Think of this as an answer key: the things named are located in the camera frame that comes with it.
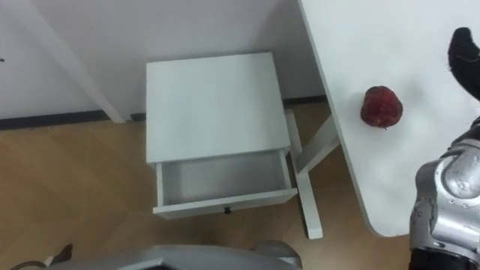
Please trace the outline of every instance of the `tabletop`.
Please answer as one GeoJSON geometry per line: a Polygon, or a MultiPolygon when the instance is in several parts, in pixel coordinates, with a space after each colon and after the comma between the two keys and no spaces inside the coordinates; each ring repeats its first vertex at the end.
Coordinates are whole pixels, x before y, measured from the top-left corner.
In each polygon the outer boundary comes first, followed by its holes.
{"type": "Polygon", "coordinates": [[[480,115],[449,71],[454,30],[480,42],[480,2],[300,0],[328,103],[367,224],[408,233],[415,175],[480,115]],[[365,92],[387,86],[403,103],[388,129],[360,119],[365,92]]]}
{"type": "Polygon", "coordinates": [[[290,146],[272,54],[147,64],[147,162],[290,146]]]}

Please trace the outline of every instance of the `wooden floor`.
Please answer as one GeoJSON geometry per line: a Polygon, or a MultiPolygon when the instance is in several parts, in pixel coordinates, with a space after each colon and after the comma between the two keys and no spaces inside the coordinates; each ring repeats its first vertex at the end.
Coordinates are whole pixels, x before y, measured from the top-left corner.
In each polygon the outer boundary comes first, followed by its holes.
{"type": "MultiPolygon", "coordinates": [[[[324,105],[295,108],[306,143],[324,105]]],[[[307,240],[298,197],[283,205],[162,220],[151,214],[154,174],[145,163],[145,123],[110,121],[0,133],[0,269],[45,260],[73,243],[73,259],[161,244],[252,248],[292,245],[305,269],[407,269],[408,238],[365,226],[343,153],[310,173],[324,238],[307,240]]]]}

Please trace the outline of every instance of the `black baseboard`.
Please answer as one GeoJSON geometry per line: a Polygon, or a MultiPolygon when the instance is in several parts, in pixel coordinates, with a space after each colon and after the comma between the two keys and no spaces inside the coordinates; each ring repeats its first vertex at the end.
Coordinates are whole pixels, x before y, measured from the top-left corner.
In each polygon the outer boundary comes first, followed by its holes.
{"type": "Polygon", "coordinates": [[[0,119],[0,131],[110,120],[103,110],[0,119]]]}
{"type": "Polygon", "coordinates": [[[295,105],[305,105],[305,104],[317,104],[317,103],[327,103],[327,96],[320,95],[314,97],[297,97],[297,98],[287,98],[283,100],[284,107],[291,107],[295,105]]]}
{"type": "Polygon", "coordinates": [[[147,119],[147,114],[144,112],[132,113],[130,114],[133,122],[141,122],[147,119]]]}
{"type": "MultiPolygon", "coordinates": [[[[304,104],[317,104],[317,103],[327,103],[327,97],[325,95],[314,96],[314,97],[297,97],[297,98],[287,98],[283,100],[284,107],[291,107],[296,105],[304,104]]],[[[147,115],[144,112],[132,113],[130,114],[132,121],[141,122],[147,119],[147,115]]]]}

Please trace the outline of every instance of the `black cable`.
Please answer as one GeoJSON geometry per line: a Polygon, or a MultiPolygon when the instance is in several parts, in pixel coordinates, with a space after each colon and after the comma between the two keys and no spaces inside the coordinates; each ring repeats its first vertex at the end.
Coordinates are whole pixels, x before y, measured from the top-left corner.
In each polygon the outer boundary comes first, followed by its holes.
{"type": "Polygon", "coordinates": [[[72,259],[72,251],[74,246],[72,244],[67,244],[64,248],[61,249],[60,253],[57,256],[54,256],[52,259],[51,266],[57,263],[67,262],[72,259]]]}
{"type": "Polygon", "coordinates": [[[20,269],[22,269],[22,268],[29,267],[29,266],[37,266],[37,267],[39,267],[39,268],[41,268],[41,269],[47,267],[47,266],[45,265],[45,263],[43,263],[43,262],[28,261],[28,262],[22,262],[22,263],[20,263],[19,265],[15,265],[15,266],[12,267],[12,269],[10,269],[10,270],[20,270],[20,269]]]}

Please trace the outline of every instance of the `table leg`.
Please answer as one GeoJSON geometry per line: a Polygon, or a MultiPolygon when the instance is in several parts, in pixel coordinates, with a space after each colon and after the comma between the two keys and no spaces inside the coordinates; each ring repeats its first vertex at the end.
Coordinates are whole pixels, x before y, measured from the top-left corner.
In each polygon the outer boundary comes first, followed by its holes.
{"type": "Polygon", "coordinates": [[[339,144],[337,129],[333,117],[330,115],[307,146],[294,159],[297,172],[308,173],[339,144]]]}
{"type": "Polygon", "coordinates": [[[290,135],[290,142],[292,147],[290,149],[290,156],[292,157],[293,169],[295,170],[295,179],[297,183],[298,195],[300,196],[301,210],[307,227],[307,237],[309,239],[320,239],[323,237],[322,224],[320,223],[320,216],[315,203],[314,191],[310,183],[310,176],[308,172],[297,173],[296,163],[294,160],[302,152],[302,144],[300,143],[300,136],[297,130],[297,124],[293,111],[288,109],[285,111],[286,123],[290,135]]]}

